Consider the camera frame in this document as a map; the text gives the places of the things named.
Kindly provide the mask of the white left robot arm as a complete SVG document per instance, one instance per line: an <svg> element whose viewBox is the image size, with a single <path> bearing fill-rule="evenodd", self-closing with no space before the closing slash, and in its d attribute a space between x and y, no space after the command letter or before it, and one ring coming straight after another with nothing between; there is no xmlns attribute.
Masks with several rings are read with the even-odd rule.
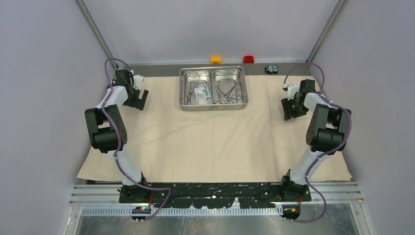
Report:
<svg viewBox="0 0 415 235"><path fill-rule="evenodd" d="M144 109L149 91L141 88L143 80L133 70L117 70L101 102L85 111L92 148L107 154L123 178L118 190L121 203L143 203L151 195L142 171L134 165L127 150L128 135L120 113L122 106Z"/></svg>

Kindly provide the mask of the cream cloth wrap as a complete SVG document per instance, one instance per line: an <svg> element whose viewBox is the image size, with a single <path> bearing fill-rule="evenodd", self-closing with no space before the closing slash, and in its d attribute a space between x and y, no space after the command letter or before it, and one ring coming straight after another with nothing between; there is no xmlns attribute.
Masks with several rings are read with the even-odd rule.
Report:
<svg viewBox="0 0 415 235"><path fill-rule="evenodd" d="M122 107L127 150L149 182L278 182L304 153L311 113L284 120L282 76L247 76L241 110L186 112L177 77L150 77L144 110Z"/></svg>

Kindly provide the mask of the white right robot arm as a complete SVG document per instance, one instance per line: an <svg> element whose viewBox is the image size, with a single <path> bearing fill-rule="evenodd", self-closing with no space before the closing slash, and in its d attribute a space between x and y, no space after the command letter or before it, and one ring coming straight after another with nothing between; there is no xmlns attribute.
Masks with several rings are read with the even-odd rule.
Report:
<svg viewBox="0 0 415 235"><path fill-rule="evenodd" d="M307 148L297 164L281 179L279 195L283 201L297 201L309 191L311 176L330 155L342 151L350 134L350 110L342 110L316 91L316 82L282 85L287 97L281 100L285 121L312 112L306 131Z"/></svg>

